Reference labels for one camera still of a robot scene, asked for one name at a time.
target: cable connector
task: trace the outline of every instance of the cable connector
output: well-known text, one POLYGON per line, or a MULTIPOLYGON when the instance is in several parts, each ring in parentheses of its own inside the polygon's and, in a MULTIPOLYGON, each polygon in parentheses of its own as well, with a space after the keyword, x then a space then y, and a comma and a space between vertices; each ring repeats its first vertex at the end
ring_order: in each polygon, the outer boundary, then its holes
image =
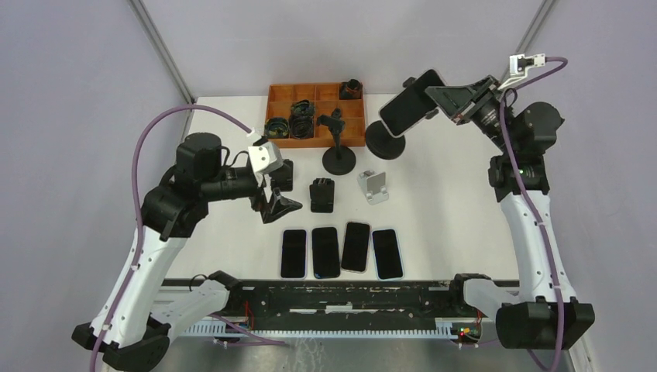
POLYGON ((523 81, 528 76, 528 71, 534 67, 545 66, 545 54, 535 54, 526 57, 524 54, 515 54, 509 57, 509 78, 497 88, 500 91, 509 88, 513 84, 523 81))

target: black phone stand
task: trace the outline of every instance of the black phone stand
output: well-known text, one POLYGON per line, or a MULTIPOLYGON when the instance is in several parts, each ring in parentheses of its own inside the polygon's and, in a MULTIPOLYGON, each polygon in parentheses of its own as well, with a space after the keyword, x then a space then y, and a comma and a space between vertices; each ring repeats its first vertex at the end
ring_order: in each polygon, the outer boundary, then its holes
POLYGON ((318 124, 327 126, 333 135, 335 147, 326 150, 322 157, 322 165, 330 174, 343 176, 356 167, 356 155, 347 146, 340 144, 340 133, 345 129, 345 122, 340 117, 342 113, 339 108, 333 110, 331 116, 321 115, 317 118, 318 124))

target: robotic arm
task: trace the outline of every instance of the robotic arm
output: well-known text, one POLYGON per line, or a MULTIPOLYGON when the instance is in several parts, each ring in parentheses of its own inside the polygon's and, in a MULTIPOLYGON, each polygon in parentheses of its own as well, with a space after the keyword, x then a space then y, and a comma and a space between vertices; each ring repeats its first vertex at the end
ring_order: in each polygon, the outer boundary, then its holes
POLYGON ((556 289, 560 290, 563 304, 563 350, 569 349, 595 320, 593 306, 578 302, 563 269, 549 211, 543 155, 556 142, 556 130, 564 120, 556 108, 545 102, 532 103, 516 116, 511 108, 500 106, 504 88, 525 79, 528 69, 542 67, 546 61, 543 54, 511 56, 511 78, 503 84, 487 76, 474 84, 449 87, 436 71, 429 70, 417 79, 406 80, 404 90, 380 110, 381 121, 372 123, 366 131, 366 145, 372 153, 391 160, 404 150, 404 134, 421 120, 436 115, 440 108, 457 125, 473 122, 502 151, 502 155, 490 160, 488 178, 511 231, 520 292, 512 295, 482 274, 457 274, 452 289, 460 293, 457 301, 479 309, 495 321, 500 343, 508 349, 555 348, 557 304, 561 301, 556 289), (502 130, 504 118, 511 154, 502 130), (518 164, 521 182, 539 219, 521 192, 511 156, 518 164))
POLYGON ((236 280, 218 272, 185 298, 151 313, 164 276, 196 224, 208 215, 209 202, 249 198, 263 223, 301 208, 300 203, 281 196, 277 188, 267 201, 264 174, 283 165, 274 144, 265 139, 256 141, 248 148, 245 167, 226 166, 221 151, 221 140, 210 133, 191 134, 178 146, 176 164, 144 198, 144 243, 138 264, 132 265, 137 247, 135 232, 130 255, 107 302, 91 322, 74 330, 73 340, 92 350, 123 278, 133 270, 112 324, 105 326, 99 350, 104 353, 103 360, 116 370, 152 370, 185 329, 225 307, 236 280))

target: gray floor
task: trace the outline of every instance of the gray floor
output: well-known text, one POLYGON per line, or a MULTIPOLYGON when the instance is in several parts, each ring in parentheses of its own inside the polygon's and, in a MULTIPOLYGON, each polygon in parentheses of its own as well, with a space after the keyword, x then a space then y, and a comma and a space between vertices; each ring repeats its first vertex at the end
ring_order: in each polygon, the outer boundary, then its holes
MULTIPOLYGON (((448 341, 423 339, 289 339, 290 346, 224 350, 207 339, 180 338, 157 372, 538 372, 525 350, 501 346, 460 350, 448 341)), ((541 352, 545 364, 552 351, 541 352)), ((567 353, 558 372, 572 372, 567 353)))

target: metal beam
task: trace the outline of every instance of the metal beam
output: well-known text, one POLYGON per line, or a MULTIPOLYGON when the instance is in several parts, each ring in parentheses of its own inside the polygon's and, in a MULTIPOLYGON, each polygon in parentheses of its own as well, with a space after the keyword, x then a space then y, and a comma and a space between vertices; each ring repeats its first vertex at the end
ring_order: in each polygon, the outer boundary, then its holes
POLYGON ((160 32, 157 31, 155 23, 153 23, 153 20, 150 18, 150 15, 146 10, 146 6, 143 4, 142 0, 128 0, 128 3, 134 11, 135 16, 141 23, 150 42, 153 44, 153 48, 155 48, 155 51, 157 52, 158 56, 160 56, 162 63, 167 68, 167 71, 169 72, 171 79, 176 84, 176 88, 181 93, 182 98, 187 103, 194 103, 194 96, 191 94, 189 87, 185 83, 180 70, 178 70, 178 66, 171 56, 171 53, 169 53, 167 45, 164 44, 160 32))
MULTIPOLYGON (((543 0, 541 5, 538 7, 536 14, 534 14, 534 19, 529 23, 529 27, 525 34, 523 35, 518 47, 515 48, 514 54, 525 53, 531 48, 536 39, 536 36, 541 31, 545 20, 548 18, 550 12, 554 9, 554 6, 559 0, 543 0)), ((504 72, 501 75, 500 81, 506 81, 509 77, 509 63, 507 62, 504 68, 504 72)))

